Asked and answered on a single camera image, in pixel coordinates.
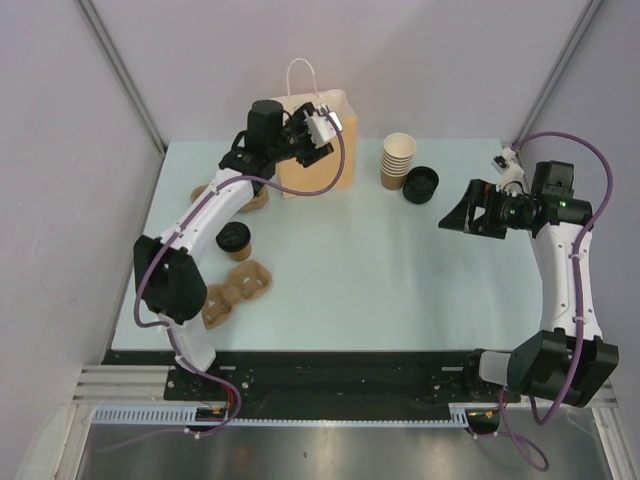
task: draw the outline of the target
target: table surface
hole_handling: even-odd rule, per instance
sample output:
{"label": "table surface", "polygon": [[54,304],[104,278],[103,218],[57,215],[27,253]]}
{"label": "table surface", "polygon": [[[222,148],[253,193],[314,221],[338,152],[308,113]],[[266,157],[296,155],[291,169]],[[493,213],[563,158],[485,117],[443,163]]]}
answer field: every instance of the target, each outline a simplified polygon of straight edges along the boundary
{"label": "table surface", "polygon": [[[228,142],[172,142],[144,232],[157,236],[213,178]],[[382,140],[360,140],[354,185],[321,197],[274,190],[262,210],[239,213],[252,259],[273,275],[271,290],[241,304],[210,330],[222,350],[424,351],[511,349],[537,332],[542,289],[529,236],[506,240],[437,228],[472,178],[496,181],[496,139],[420,139],[414,166],[440,177],[433,199],[407,202],[380,185]],[[212,242],[199,267],[222,283],[238,264]],[[113,350],[169,350],[166,333],[133,321],[133,278]],[[142,308],[143,321],[153,315]]]}

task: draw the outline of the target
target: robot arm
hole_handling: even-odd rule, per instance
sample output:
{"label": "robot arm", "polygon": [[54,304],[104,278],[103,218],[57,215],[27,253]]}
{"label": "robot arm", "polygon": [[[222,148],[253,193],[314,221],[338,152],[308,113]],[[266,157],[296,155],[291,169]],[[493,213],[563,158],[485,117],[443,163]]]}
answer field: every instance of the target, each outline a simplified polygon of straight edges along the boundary
{"label": "robot arm", "polygon": [[[540,330],[512,352],[480,351],[474,375],[516,393],[554,400],[568,378],[576,345],[572,248],[592,217],[591,205],[573,198],[573,165],[539,163],[531,192],[526,192],[524,172],[514,158],[515,154],[503,153],[495,159],[503,171],[497,184],[471,180],[463,199],[438,226],[499,239],[505,238],[509,228],[531,232],[542,278]],[[586,405],[618,364],[618,349],[603,343],[593,310],[590,245],[591,232],[587,232],[579,257],[584,340],[576,375],[563,400],[574,406]]]}
{"label": "robot arm", "polygon": [[171,329],[169,339],[181,353],[177,361],[201,371],[215,359],[202,321],[191,321],[200,313],[207,287],[197,268],[205,249],[230,218],[264,187],[275,174],[278,162],[295,157],[304,167],[333,152],[329,140],[341,125],[326,106],[316,109],[305,103],[284,121],[282,105],[273,100],[255,102],[247,118],[247,130],[240,132],[231,150],[219,163],[220,170],[197,201],[173,226],[158,238],[141,236],[134,246],[136,290],[150,265],[165,249],[142,299],[160,324]]}

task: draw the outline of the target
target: paper bag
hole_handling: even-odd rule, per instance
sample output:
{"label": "paper bag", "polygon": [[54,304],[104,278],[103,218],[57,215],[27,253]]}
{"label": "paper bag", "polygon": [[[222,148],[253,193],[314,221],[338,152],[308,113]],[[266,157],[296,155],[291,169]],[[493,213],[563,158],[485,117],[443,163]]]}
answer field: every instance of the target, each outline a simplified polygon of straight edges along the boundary
{"label": "paper bag", "polygon": [[[291,67],[296,62],[306,63],[311,69],[313,76],[314,93],[302,95],[291,95],[289,74]],[[290,113],[306,102],[312,102],[316,107],[320,104],[327,104],[331,111],[336,112],[342,123],[342,136],[345,145],[345,165],[340,180],[333,188],[350,187],[353,184],[353,172],[356,157],[356,136],[358,130],[358,117],[347,100],[347,93],[344,90],[327,90],[318,92],[316,85],[316,73],[311,64],[304,58],[296,58],[287,68],[287,96],[274,98],[280,102],[285,110]],[[326,187],[333,180],[340,165],[340,144],[338,138],[331,140],[333,153],[327,155],[308,168],[303,168],[295,159],[286,160],[278,164],[278,175],[280,183],[285,187],[293,188],[304,192],[312,192]],[[284,193],[285,197],[295,195]]]}

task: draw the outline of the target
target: brown cup carrier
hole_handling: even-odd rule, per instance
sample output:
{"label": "brown cup carrier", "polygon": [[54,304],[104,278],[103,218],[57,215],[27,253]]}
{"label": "brown cup carrier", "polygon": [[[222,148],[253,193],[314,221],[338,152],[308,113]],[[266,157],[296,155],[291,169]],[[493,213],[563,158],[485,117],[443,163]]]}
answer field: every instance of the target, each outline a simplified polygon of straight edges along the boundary
{"label": "brown cup carrier", "polygon": [[[198,199],[198,197],[202,195],[202,192],[204,192],[204,189],[207,188],[208,186],[209,185],[200,185],[193,192],[191,192],[191,203],[194,203]],[[260,190],[258,195],[253,197],[249,203],[247,203],[244,207],[240,209],[240,211],[242,213],[247,213],[252,210],[258,210],[260,208],[263,208],[268,201],[269,201],[269,189],[267,187],[262,187],[262,190]]]}
{"label": "brown cup carrier", "polygon": [[255,260],[247,260],[229,272],[223,285],[207,287],[207,299],[202,308],[206,328],[226,322],[236,306],[266,293],[271,287],[271,273]]}

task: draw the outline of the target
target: cup lid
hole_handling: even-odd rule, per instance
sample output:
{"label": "cup lid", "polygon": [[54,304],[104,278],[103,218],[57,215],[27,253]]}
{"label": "cup lid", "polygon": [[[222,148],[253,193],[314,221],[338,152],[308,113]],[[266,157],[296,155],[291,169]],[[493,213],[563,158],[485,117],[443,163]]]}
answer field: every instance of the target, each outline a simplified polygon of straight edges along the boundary
{"label": "cup lid", "polygon": [[431,199],[440,183],[438,174],[429,167],[416,167],[407,175],[402,194],[411,203],[425,203]]}
{"label": "cup lid", "polygon": [[235,253],[251,242],[249,227],[240,222],[227,223],[216,237],[216,243],[225,252]]}

